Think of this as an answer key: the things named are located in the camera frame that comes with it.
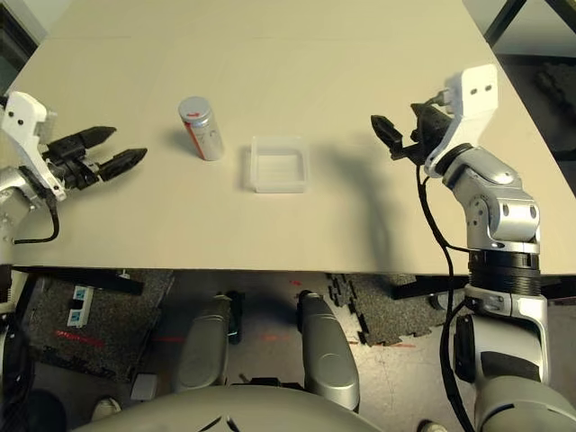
shoe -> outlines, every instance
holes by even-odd
[[[120,403],[114,398],[101,398],[94,407],[92,411],[92,421],[97,421],[110,417],[113,414],[117,414],[122,411],[120,408]]]

silver cylinder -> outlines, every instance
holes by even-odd
[[[188,97],[178,106],[178,113],[198,156],[204,160],[220,159],[224,155],[224,146],[208,101],[200,96]]]

table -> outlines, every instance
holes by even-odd
[[[148,155],[132,172],[71,193],[62,231],[18,246],[26,266],[221,268],[443,275],[414,167],[392,162],[371,114],[409,140],[410,103],[464,68],[497,63],[455,0],[76,0],[13,84],[58,112],[53,137],[118,132],[92,151]],[[226,155],[201,161],[178,118],[209,99]],[[522,176],[542,214],[541,268],[573,274],[576,201],[499,67],[500,107],[482,145]],[[310,190],[256,194],[254,135],[310,144]],[[3,163],[14,154],[2,141]],[[464,212],[439,181],[429,200],[445,237],[465,244]],[[25,237],[50,232],[35,213]],[[458,274],[467,256],[454,253]]]

small white box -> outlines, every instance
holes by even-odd
[[[250,181],[261,194],[297,194],[310,177],[308,146],[301,137],[254,137]]]

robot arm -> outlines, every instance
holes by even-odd
[[[478,431],[576,430],[576,410],[547,384],[550,378],[546,299],[540,294],[539,221],[518,173],[478,139],[498,107],[496,68],[466,69],[426,103],[414,103],[416,144],[373,116],[392,159],[409,158],[442,177],[463,206],[470,282],[454,335],[454,369],[477,390]],[[447,105],[450,117],[433,104]]]
[[[15,245],[55,239],[59,234],[57,204],[67,198],[67,190],[108,181],[138,164],[147,151],[125,150],[103,164],[95,163],[86,156],[86,150],[104,142],[115,128],[94,127],[48,143],[55,113],[20,92],[0,97],[0,105],[0,129],[23,163],[0,167],[0,429],[14,430],[13,422],[23,419],[19,412],[33,379],[27,339],[15,316],[19,300],[11,277]],[[18,225],[30,212],[46,209],[53,222],[51,236],[14,238]]]

